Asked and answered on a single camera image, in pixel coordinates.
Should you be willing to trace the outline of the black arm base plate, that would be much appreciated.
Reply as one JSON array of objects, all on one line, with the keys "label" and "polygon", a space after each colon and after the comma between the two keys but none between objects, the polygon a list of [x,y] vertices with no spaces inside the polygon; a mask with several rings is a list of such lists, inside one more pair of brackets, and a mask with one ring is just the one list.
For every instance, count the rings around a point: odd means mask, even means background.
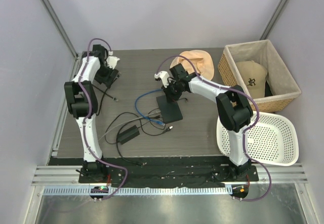
[{"label": "black arm base plate", "polygon": [[257,182],[255,165],[241,176],[234,176],[230,161],[225,156],[105,158],[113,164],[107,174],[90,175],[79,170],[79,183],[99,184],[111,182],[118,187],[123,178],[125,188],[207,188],[221,187],[229,182]]}]

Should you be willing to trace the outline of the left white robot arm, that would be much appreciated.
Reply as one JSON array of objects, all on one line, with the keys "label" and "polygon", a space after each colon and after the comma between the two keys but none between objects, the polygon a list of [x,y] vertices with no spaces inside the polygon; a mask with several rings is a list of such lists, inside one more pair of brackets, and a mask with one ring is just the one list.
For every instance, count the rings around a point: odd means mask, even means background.
[{"label": "left white robot arm", "polygon": [[113,51],[100,44],[95,44],[91,51],[82,54],[82,63],[72,81],[64,84],[68,112],[78,124],[83,144],[83,166],[80,173],[90,176],[95,182],[107,179],[108,170],[103,161],[99,146],[96,117],[102,109],[98,102],[93,82],[103,84],[110,89],[119,77],[116,66],[119,58]]}]

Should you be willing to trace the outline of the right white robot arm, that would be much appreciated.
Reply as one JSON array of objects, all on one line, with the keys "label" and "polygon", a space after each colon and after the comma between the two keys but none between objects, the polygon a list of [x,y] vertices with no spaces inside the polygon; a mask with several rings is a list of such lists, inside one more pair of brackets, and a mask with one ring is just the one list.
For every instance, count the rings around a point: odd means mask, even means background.
[{"label": "right white robot arm", "polygon": [[199,74],[189,74],[181,64],[170,69],[173,77],[166,71],[154,75],[161,81],[162,89],[168,102],[179,100],[183,92],[201,95],[217,105],[218,117],[224,128],[228,130],[230,142],[229,176],[234,181],[242,180],[251,167],[251,160],[243,150],[243,130],[251,122],[253,110],[247,95],[240,85],[225,86],[212,82]]}]

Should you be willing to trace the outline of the black network switch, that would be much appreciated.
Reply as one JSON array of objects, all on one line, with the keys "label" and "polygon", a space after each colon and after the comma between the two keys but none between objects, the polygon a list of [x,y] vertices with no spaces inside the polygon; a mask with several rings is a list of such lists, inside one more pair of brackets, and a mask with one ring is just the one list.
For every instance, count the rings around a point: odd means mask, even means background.
[{"label": "black network switch", "polygon": [[183,119],[183,115],[177,102],[168,103],[166,96],[159,96],[156,98],[156,101],[165,124]]}]

